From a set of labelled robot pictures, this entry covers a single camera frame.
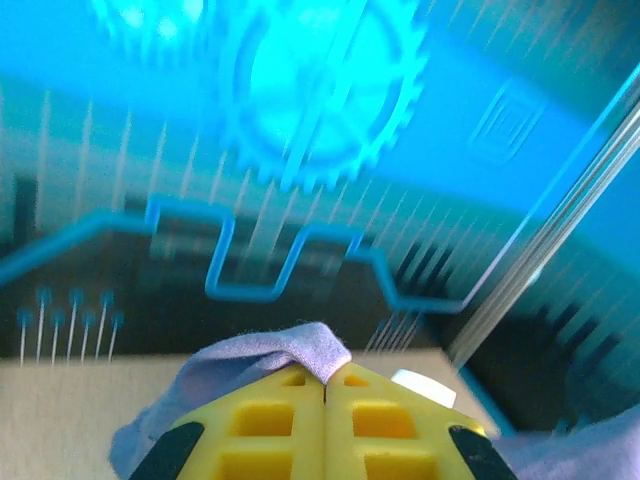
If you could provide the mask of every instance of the cloth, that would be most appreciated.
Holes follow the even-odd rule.
[[[293,363],[324,384],[351,353],[322,323],[223,340],[191,357],[169,389],[112,439],[109,461],[128,479],[160,436],[184,414]]]
[[[519,480],[640,479],[640,405],[569,435],[493,440]]]
[[[252,333],[200,350],[169,389],[112,440],[109,459],[128,479],[158,438],[187,412],[293,363],[323,383],[351,354],[322,323]],[[492,439],[519,480],[640,480],[640,406],[564,436]]]

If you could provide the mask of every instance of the gear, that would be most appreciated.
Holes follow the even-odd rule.
[[[216,17],[213,0],[90,0],[99,24],[125,55],[171,66],[206,48]]]
[[[223,146],[285,191],[374,166],[422,92],[417,4],[313,1],[251,0],[220,51]]]

